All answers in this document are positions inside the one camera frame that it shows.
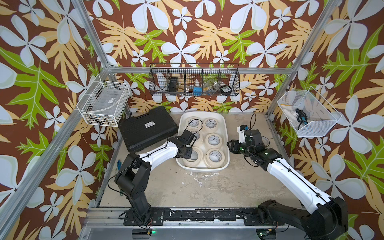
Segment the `masking tape roll three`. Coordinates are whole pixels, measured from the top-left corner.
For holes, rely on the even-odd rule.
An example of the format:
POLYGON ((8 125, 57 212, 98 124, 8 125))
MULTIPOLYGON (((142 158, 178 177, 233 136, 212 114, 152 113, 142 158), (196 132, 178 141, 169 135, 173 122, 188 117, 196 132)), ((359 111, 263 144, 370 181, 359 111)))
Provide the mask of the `masking tape roll three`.
POLYGON ((200 143, 203 140, 202 135, 198 131, 193 131, 194 136, 196 137, 196 144, 200 143))

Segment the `masking tape roll one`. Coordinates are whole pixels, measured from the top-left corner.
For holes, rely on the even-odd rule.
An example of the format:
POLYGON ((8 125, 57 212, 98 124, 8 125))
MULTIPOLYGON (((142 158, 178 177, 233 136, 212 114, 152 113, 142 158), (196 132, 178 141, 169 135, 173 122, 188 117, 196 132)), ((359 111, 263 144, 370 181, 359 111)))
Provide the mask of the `masking tape roll one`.
POLYGON ((203 152, 200 148, 192 147, 191 157, 189 159, 182 159, 183 164, 186 167, 195 168, 203 159, 203 152))

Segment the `white plastic storage box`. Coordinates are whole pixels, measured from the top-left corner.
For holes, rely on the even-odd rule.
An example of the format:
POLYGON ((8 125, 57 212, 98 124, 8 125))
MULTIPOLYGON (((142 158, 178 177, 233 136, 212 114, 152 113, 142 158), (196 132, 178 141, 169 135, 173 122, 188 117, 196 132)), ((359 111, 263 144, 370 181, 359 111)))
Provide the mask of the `white plastic storage box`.
POLYGON ((188 130, 195 135, 190 159, 177 158, 178 165, 191 172, 214 173, 230 163, 227 147, 228 131, 225 118, 211 112, 189 112, 181 116, 179 132, 188 130))

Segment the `masking tape roll four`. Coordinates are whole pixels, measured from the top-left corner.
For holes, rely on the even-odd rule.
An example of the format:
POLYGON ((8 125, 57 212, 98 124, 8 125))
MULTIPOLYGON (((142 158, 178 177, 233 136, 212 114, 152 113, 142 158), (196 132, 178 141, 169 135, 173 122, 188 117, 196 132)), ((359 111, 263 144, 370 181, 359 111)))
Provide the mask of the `masking tape roll four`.
POLYGON ((220 135, 217 135, 215 133, 211 133, 205 137, 205 145, 207 148, 220 149, 222 144, 223 144, 223 139, 220 135))

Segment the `masking tape roll two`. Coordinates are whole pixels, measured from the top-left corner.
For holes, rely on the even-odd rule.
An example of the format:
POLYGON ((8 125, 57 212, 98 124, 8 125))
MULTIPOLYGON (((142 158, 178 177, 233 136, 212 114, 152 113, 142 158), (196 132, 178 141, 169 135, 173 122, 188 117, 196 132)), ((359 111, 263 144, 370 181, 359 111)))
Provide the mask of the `masking tape roll two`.
POLYGON ((220 168, 225 162, 225 154, 219 149, 211 149, 205 155, 205 164, 209 168, 220 168))

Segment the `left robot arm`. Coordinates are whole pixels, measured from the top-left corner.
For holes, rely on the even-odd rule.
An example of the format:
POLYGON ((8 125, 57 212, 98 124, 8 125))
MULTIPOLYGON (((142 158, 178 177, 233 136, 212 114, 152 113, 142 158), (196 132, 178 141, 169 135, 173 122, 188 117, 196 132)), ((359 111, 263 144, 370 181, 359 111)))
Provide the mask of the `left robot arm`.
POLYGON ((151 171, 173 158, 190 159, 196 136, 185 130, 181 136, 171 137, 160 147, 144 154, 130 153, 115 176, 115 184, 128 198, 133 220, 144 225, 150 222, 152 207, 147 201, 145 190, 151 171))

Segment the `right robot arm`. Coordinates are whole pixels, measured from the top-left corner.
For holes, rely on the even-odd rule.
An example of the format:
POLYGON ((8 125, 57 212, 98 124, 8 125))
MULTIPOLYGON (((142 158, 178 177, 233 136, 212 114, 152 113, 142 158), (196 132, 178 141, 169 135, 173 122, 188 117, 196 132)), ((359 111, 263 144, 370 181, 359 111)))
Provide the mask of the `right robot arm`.
POLYGON ((231 153, 251 161, 278 179, 302 203, 288 207, 268 200, 258 206, 261 224, 284 223, 306 233, 309 240, 335 240, 349 229, 348 207, 340 197, 333 198, 299 174, 276 150, 266 148, 259 130, 246 125, 237 128, 238 140, 227 142, 231 153))

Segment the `masking tape roll five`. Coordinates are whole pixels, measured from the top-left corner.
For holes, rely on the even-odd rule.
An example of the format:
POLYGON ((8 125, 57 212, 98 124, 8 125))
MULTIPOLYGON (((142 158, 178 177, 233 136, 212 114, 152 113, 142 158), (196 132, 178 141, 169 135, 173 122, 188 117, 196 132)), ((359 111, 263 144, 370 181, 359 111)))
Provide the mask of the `masking tape roll five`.
POLYGON ((188 130, 199 130, 203 126, 202 121, 196 117, 188 118, 186 124, 188 130))

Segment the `masking tape roll six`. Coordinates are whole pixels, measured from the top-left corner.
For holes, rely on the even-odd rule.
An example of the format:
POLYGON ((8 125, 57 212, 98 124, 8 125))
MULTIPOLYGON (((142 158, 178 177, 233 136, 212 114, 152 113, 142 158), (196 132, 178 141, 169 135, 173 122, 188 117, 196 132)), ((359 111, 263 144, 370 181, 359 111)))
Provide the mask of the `masking tape roll six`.
POLYGON ((218 129, 219 121, 215 118, 207 118, 204 121, 204 129, 207 132, 215 132, 218 129))

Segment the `blue box in basket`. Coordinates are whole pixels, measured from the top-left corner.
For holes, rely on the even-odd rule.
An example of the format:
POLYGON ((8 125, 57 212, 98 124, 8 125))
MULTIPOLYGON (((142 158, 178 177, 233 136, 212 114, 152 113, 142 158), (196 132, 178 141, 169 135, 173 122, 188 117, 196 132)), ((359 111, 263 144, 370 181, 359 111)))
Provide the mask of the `blue box in basket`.
POLYGON ((201 96, 203 94, 203 90, 200 87, 194 87, 193 88, 193 95, 194 96, 201 96))

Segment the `black box in basket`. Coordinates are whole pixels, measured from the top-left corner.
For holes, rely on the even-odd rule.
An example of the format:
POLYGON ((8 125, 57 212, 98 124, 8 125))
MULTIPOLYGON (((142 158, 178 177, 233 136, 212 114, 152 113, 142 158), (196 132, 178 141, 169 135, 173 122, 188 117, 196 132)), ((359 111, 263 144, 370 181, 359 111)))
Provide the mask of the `black box in basket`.
POLYGON ((168 83, 169 94, 176 95, 178 93, 178 89, 179 89, 179 79, 177 77, 171 77, 168 83))

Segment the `black plastic tool case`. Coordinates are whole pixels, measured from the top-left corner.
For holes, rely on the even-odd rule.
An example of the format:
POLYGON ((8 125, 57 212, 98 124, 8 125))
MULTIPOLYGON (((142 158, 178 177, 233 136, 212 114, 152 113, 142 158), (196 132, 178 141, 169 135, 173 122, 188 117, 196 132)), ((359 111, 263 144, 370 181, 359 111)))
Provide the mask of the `black plastic tool case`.
POLYGON ((139 152, 178 132, 178 125, 161 106, 138 117, 120 121, 118 125, 128 152, 139 152))

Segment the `white mesh basket right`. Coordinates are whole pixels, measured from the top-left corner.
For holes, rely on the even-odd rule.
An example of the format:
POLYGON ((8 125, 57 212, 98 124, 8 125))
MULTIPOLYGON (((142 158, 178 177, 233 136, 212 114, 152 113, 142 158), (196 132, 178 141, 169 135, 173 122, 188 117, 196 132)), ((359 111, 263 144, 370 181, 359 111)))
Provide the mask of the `white mesh basket right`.
POLYGON ((313 87, 286 92, 278 100, 278 106, 299 138, 324 137, 342 118, 313 87))

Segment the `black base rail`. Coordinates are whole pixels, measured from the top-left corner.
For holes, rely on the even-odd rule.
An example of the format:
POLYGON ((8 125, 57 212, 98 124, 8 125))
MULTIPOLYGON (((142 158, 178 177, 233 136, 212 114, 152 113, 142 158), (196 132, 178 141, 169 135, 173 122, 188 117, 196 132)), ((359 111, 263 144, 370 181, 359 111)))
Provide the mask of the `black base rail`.
POLYGON ((246 226, 267 226, 284 223, 267 217, 258 208, 151 208, 146 221, 141 222, 135 216, 134 210, 129 209, 119 215, 125 226, 163 226, 165 222, 235 222, 237 220, 246 226))

